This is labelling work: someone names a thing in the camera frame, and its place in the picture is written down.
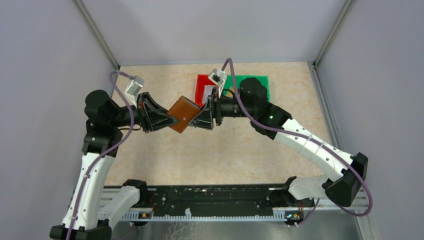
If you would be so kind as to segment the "brown leather card holder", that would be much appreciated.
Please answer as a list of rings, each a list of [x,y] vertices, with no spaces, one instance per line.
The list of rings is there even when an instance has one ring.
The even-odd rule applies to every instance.
[[[178,120],[177,123],[170,125],[169,127],[177,133],[182,134],[189,126],[190,121],[197,116],[200,111],[201,108],[195,102],[181,95],[167,111],[169,116]]]

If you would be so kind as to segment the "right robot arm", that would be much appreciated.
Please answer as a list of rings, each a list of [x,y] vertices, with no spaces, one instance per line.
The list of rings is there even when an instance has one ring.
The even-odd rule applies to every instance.
[[[212,130],[224,118],[244,118],[245,108],[254,119],[250,124],[256,132],[292,148],[324,173],[290,177],[281,193],[284,204],[295,206],[303,199],[324,198],[342,207],[352,205],[367,174],[368,158],[364,154],[342,151],[308,131],[290,113],[269,102],[267,88],[255,77],[243,79],[234,94],[241,103],[235,96],[219,97],[213,89],[188,125]]]

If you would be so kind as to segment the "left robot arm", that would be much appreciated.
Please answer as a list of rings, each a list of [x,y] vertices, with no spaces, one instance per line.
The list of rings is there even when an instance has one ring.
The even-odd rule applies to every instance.
[[[87,116],[81,172],[62,223],[50,229],[53,240],[109,240],[117,223],[134,205],[144,207],[150,193],[142,180],[129,179],[105,206],[101,206],[105,182],[119,146],[128,138],[122,127],[141,126],[146,133],[178,123],[148,92],[138,95],[134,105],[118,106],[104,90],[85,98]]]

